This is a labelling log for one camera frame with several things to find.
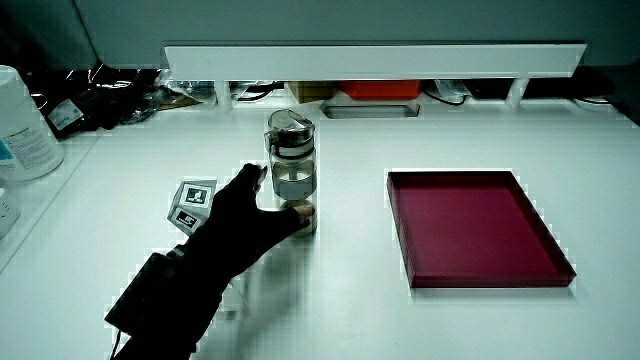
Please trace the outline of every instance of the black glove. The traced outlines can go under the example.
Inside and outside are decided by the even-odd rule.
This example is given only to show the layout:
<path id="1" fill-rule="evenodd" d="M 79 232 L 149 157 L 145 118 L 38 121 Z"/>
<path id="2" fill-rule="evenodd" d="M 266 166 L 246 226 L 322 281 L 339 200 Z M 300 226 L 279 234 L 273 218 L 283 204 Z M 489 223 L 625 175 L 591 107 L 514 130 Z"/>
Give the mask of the black glove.
<path id="1" fill-rule="evenodd" d="M 129 339 L 116 359 L 187 359 L 209 327 L 229 281 L 308 224 L 302 222 L 307 216 L 294 208 L 258 209 L 256 192 L 263 177 L 259 166 L 245 164 L 216 193 L 209 219 L 167 254 L 175 260 L 175 275 L 158 296 L 157 310 L 144 330 Z M 312 212 L 301 210 L 308 216 Z"/>

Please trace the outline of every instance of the white container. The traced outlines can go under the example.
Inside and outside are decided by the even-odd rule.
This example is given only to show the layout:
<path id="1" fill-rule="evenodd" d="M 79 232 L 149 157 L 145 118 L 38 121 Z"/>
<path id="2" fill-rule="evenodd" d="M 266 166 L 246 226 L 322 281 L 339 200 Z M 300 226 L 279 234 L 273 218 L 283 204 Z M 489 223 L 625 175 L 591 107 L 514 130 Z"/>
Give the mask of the white container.
<path id="1" fill-rule="evenodd" d="M 64 149 L 18 72 L 0 65 L 0 179 L 24 181 L 53 171 Z"/>

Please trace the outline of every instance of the tabletop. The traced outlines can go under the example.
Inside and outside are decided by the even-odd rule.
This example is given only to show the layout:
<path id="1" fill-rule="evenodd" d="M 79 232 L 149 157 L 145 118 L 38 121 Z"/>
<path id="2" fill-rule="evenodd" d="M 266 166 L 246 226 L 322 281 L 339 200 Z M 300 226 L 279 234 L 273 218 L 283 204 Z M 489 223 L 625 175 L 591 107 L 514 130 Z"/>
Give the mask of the tabletop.
<path id="1" fill-rule="evenodd" d="M 335 120 L 317 102 L 276 98 L 105 131 L 0 274 L 0 358 L 107 359 L 106 312 L 152 252 L 186 241 L 166 220 L 180 182 L 223 186 L 244 163 L 266 164 L 266 122 L 283 107 L 316 125 L 317 231 L 241 275 L 192 359 L 638 358 L 638 128 L 566 100 L 517 111 L 419 100 L 416 118 Z M 386 177 L 425 168 L 511 169 L 577 277 L 567 288 L 410 289 Z M 276 206 L 269 179 L 264 209 Z"/>

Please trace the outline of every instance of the red tray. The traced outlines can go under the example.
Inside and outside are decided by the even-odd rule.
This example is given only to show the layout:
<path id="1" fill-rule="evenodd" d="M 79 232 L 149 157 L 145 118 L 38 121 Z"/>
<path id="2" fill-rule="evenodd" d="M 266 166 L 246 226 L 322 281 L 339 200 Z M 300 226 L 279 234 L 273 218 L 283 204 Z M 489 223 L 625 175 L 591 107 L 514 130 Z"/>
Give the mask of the red tray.
<path id="1" fill-rule="evenodd" d="M 510 171 L 389 172 L 409 286 L 564 287 L 576 276 Z"/>

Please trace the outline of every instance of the black cable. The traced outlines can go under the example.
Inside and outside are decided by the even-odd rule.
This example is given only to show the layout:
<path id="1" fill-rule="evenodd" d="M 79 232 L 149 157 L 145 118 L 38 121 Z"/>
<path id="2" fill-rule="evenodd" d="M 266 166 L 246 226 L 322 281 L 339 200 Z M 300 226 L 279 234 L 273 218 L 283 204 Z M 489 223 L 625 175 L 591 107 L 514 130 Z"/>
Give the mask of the black cable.
<path id="1" fill-rule="evenodd" d="M 260 100 L 264 97 L 266 97 L 267 95 L 271 94 L 273 92 L 273 90 L 269 90 L 266 92 L 263 92 L 262 94 L 259 94 L 257 96 L 252 96 L 252 97 L 246 97 L 246 98 L 238 98 L 238 101 L 256 101 L 256 100 Z"/>
<path id="2" fill-rule="evenodd" d="M 118 330 L 118 335 L 116 335 L 116 345 L 113 347 L 113 352 L 111 353 L 111 360 L 116 356 L 116 349 L 118 349 L 118 344 L 120 344 L 120 333 L 122 331 Z"/>
<path id="3" fill-rule="evenodd" d="M 428 93 L 428 92 L 426 92 L 426 91 L 425 91 L 424 93 L 425 93 L 428 97 L 430 97 L 430 98 L 432 98 L 432 99 L 438 100 L 438 101 L 440 101 L 441 103 L 444 103 L 444 104 L 447 104 L 447 105 L 451 105 L 451 106 L 460 106 L 460 105 L 464 104 L 465 100 L 467 100 L 467 95 L 462 95 L 462 101 L 460 101 L 459 103 L 454 103 L 454 102 L 451 102 L 451 101 L 447 101 L 447 100 L 441 99 L 441 98 L 439 98 L 439 97 L 437 97 L 437 96 L 433 96 L 433 95 L 429 94 L 429 93 Z"/>
<path id="4" fill-rule="evenodd" d="M 266 97 L 267 95 L 271 94 L 273 92 L 273 90 L 276 89 L 284 89 L 284 82 L 282 81 L 274 81 L 271 84 L 268 85 L 251 85 L 247 88 L 247 90 L 245 90 L 245 93 L 261 93 L 259 95 L 256 96 L 251 96 L 251 97 L 243 97 L 243 98 L 238 98 L 238 101 L 256 101 L 256 100 L 260 100 L 264 97 Z"/>
<path id="5" fill-rule="evenodd" d="M 611 102 L 610 102 L 610 101 L 593 101 L 593 100 L 578 99 L 578 98 L 575 98 L 575 100 L 583 101 L 583 102 L 586 102 L 586 103 L 588 103 L 588 104 L 611 105 Z"/>

